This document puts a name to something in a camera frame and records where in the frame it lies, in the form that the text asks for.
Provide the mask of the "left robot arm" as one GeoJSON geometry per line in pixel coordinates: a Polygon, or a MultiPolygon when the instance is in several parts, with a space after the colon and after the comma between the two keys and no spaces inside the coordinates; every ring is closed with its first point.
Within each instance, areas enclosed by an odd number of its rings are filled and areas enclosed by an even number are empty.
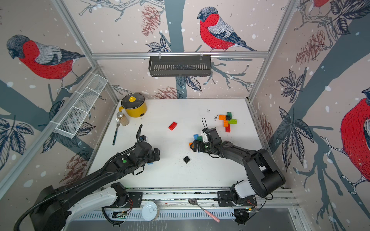
{"type": "Polygon", "coordinates": [[[113,155],[96,172],[67,186],[44,188],[34,206],[20,216],[13,229],[18,231],[22,221],[29,216],[36,231],[61,231],[89,211],[130,203],[125,187],[118,180],[160,159],[160,150],[142,141],[140,134],[138,131],[134,146],[113,155]]]}

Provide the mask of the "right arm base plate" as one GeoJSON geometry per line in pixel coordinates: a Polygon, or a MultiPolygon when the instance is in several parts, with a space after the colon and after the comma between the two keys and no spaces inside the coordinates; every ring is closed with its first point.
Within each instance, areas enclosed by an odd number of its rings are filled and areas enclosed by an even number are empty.
{"type": "Polygon", "coordinates": [[[231,191],[218,191],[214,201],[218,202],[219,207],[256,207],[257,201],[254,195],[240,198],[231,191]]]}

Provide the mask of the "red lego brick back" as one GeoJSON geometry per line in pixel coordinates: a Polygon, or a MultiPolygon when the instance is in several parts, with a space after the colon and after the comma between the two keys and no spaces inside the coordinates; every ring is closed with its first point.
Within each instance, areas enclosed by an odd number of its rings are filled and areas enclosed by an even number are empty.
{"type": "Polygon", "coordinates": [[[173,122],[168,128],[169,130],[173,131],[177,127],[177,123],[173,122]]]}

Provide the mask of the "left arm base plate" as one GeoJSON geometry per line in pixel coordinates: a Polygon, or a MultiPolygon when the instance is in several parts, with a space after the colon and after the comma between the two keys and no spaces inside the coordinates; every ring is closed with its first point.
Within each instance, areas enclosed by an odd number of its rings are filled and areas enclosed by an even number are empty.
{"type": "Polygon", "coordinates": [[[142,192],[128,192],[120,195],[114,203],[107,208],[139,208],[143,199],[142,192]]]}

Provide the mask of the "red lego brick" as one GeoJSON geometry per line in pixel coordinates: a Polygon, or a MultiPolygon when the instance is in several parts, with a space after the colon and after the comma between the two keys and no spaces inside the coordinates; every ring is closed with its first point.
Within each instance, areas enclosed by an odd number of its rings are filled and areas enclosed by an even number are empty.
{"type": "Polygon", "coordinates": [[[173,122],[168,128],[169,130],[173,131],[177,127],[177,123],[173,122]]]}
{"type": "Polygon", "coordinates": [[[228,125],[227,127],[225,127],[225,131],[226,131],[227,133],[230,133],[230,132],[231,132],[231,126],[230,126],[230,125],[228,125]]]}

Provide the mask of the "black small lego brick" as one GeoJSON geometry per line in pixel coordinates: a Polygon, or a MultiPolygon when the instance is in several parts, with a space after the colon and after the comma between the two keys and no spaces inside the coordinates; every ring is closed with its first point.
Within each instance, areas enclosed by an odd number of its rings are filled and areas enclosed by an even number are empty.
{"type": "Polygon", "coordinates": [[[190,158],[189,157],[184,157],[183,158],[184,162],[187,164],[188,162],[190,162],[190,158]]]}

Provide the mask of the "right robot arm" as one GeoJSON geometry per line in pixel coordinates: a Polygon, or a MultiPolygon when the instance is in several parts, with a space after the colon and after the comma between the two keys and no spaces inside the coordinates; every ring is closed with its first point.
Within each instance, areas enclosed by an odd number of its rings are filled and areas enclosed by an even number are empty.
{"type": "Polygon", "coordinates": [[[204,128],[202,131],[202,140],[194,140],[190,149],[241,164],[248,179],[247,190],[252,190],[249,195],[267,197],[286,183],[284,175],[267,150],[248,150],[230,141],[223,141],[215,128],[204,128]]]}

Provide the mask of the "lime green lego brick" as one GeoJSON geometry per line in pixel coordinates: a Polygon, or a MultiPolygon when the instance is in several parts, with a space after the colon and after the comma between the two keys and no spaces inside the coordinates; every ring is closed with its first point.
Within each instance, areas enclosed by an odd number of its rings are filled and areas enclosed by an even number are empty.
{"type": "Polygon", "coordinates": [[[236,119],[231,119],[228,121],[228,124],[237,124],[237,120],[236,119]]]}

